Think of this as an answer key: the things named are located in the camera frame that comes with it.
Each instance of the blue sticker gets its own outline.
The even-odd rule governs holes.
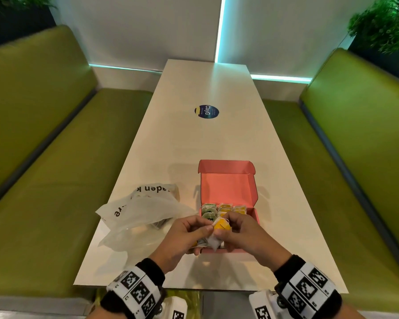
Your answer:
[[[211,105],[200,105],[194,112],[203,119],[213,119],[219,114],[219,110]]]

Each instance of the tabletop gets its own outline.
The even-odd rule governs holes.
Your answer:
[[[199,108],[205,117],[206,112],[216,115],[214,108],[218,115],[202,118]],[[169,59],[109,201],[127,196],[140,184],[173,183],[179,187],[180,202],[198,210],[201,159],[251,161],[260,224],[347,293],[247,67]],[[74,284],[106,286],[128,264],[140,261],[98,247],[108,232],[101,220]],[[273,290],[276,284],[271,271],[247,253],[203,253],[184,255],[166,275],[164,287],[256,291]]]

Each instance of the hand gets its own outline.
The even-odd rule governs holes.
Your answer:
[[[291,253],[266,233],[250,215],[229,212],[224,218],[229,220],[232,231],[215,230],[214,236],[225,242],[228,252],[236,247],[242,248],[273,272],[291,257]]]
[[[175,220],[161,244],[149,256],[164,272],[175,269],[183,254],[199,239],[210,236],[213,233],[213,222],[199,215],[188,216]],[[201,248],[193,249],[198,255]]]

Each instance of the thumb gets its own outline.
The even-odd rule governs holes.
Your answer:
[[[239,237],[239,233],[234,233],[231,230],[217,229],[214,231],[214,236],[222,241],[232,243],[236,246],[242,245],[242,240],[241,237]]]
[[[213,225],[207,225],[207,226],[202,226],[198,228],[197,230],[194,230],[191,232],[191,238],[192,241],[195,242],[199,239],[203,239],[205,237],[208,237],[213,233]]]

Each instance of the cyan light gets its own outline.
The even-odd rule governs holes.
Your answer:
[[[146,70],[146,69],[125,68],[125,67],[105,66],[105,65],[96,65],[96,64],[89,64],[89,66],[90,67],[100,67],[100,68],[113,68],[113,69],[146,71],[148,73],[162,74],[162,71],[159,71],[159,70]]]
[[[254,75],[251,74],[251,78],[254,80],[270,80],[275,82],[290,82],[298,84],[310,84],[312,78],[306,77],[288,77],[288,76],[271,76],[271,75]]]
[[[214,62],[219,62],[220,38],[222,37],[222,26],[223,26],[223,16],[225,14],[225,3],[226,3],[226,0],[222,0],[222,4],[220,5],[220,18],[219,18],[219,26],[217,28],[216,54],[214,55]]]

